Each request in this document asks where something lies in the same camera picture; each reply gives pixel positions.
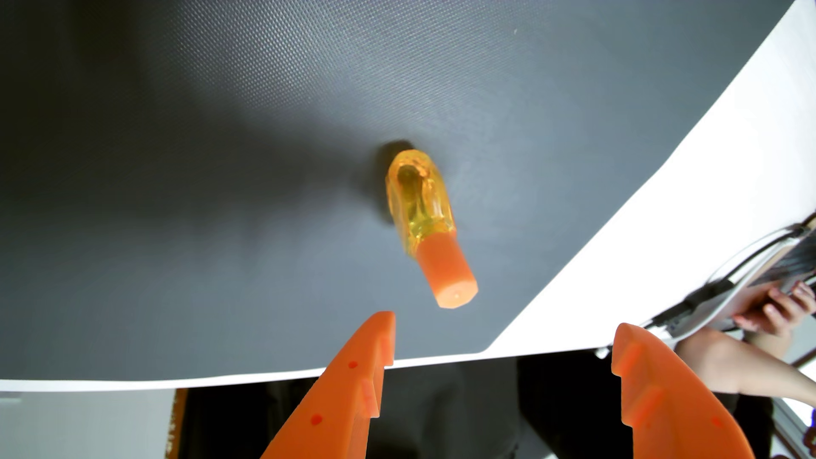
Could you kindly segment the person's hand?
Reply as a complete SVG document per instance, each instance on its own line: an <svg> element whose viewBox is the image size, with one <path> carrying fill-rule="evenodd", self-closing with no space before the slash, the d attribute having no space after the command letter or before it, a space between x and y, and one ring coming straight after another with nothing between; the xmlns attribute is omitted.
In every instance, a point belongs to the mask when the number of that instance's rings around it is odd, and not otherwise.
<svg viewBox="0 0 816 459"><path fill-rule="evenodd" d="M771 288L760 306L732 317L744 331L763 333L778 338L790 338L794 329L815 312L813 290L805 283L796 283L790 293Z"/></svg>

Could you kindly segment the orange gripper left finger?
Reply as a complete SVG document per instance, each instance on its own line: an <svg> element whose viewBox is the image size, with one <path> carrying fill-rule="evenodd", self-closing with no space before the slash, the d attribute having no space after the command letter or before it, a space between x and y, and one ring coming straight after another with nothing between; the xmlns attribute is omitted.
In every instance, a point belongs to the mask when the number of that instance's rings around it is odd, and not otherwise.
<svg viewBox="0 0 816 459"><path fill-rule="evenodd" d="M380 416L384 370L393 365L396 317L368 318L333 358L262 458L365 458Z"/></svg>

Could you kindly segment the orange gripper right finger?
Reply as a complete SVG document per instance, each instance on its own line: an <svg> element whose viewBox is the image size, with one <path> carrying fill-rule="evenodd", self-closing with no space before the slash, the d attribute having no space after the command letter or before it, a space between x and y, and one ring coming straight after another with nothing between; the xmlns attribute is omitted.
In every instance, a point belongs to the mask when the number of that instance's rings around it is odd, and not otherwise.
<svg viewBox="0 0 816 459"><path fill-rule="evenodd" d="M611 371L634 458L754 458L738 423L694 372L646 329L620 323Z"/></svg>

